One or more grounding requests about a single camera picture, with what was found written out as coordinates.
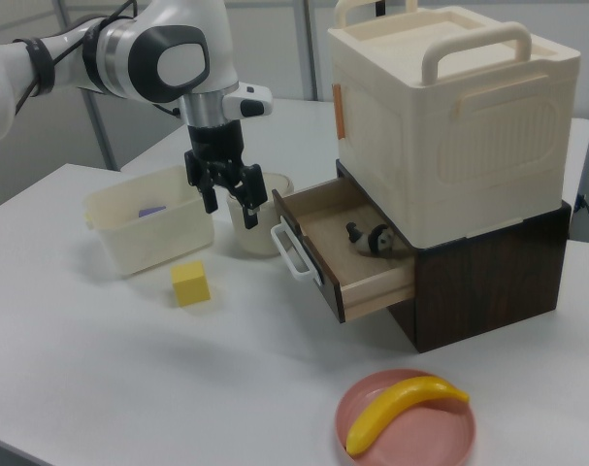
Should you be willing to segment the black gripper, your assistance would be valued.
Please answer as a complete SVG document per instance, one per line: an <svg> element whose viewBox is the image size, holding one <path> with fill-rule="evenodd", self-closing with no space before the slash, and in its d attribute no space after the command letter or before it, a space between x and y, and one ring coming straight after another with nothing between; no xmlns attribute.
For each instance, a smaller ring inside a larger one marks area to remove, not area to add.
<svg viewBox="0 0 589 466"><path fill-rule="evenodd" d="M217 210L213 184L227 189L236 187L236 198L243 209L246 229L258 224L260 207L268 195L258 164L245 166L242 161L244 139L241 123L230 121L216 127L188 126L191 149L184 154L188 183L200 188L205 211Z"/></svg>

